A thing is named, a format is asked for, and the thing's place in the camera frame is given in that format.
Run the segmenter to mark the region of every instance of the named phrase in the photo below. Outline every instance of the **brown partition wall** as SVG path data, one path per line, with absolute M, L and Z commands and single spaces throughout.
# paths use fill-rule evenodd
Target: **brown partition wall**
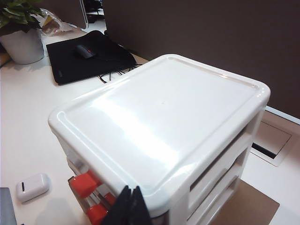
M 300 118 L 300 1 L 105 0 L 109 37 L 153 59 L 176 53 L 271 88 Z

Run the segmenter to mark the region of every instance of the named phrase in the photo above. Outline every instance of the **white flower pot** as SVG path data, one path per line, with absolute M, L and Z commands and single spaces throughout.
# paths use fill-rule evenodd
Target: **white flower pot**
M 40 30 L 17 31 L 0 37 L 0 42 L 17 64 L 30 64 L 44 57 Z

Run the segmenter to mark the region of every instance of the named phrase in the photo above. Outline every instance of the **potted plant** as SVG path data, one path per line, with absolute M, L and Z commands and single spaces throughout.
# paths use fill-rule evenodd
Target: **potted plant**
M 32 15 L 43 16 L 31 3 L 40 0 L 0 0 L 0 42 L 18 64 L 30 64 L 44 57 L 41 27 Z

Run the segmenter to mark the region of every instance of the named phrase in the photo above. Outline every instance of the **plastic bag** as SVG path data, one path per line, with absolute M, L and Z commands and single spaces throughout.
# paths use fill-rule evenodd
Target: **plastic bag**
M 42 36 L 54 36 L 60 32 L 72 30 L 72 27 L 70 27 L 66 22 L 61 21 L 57 15 L 47 9 L 41 8 L 41 11 L 44 15 L 46 15 L 45 18 L 41 16 L 37 18 L 42 27 Z

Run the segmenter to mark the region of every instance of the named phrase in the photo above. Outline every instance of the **storage drawer cabinet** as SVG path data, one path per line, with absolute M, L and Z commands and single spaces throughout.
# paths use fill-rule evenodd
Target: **storage drawer cabinet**
M 49 125 L 92 224 L 128 185 L 153 224 L 207 225 L 236 190 L 269 96 L 261 82 L 169 54 L 61 106 Z

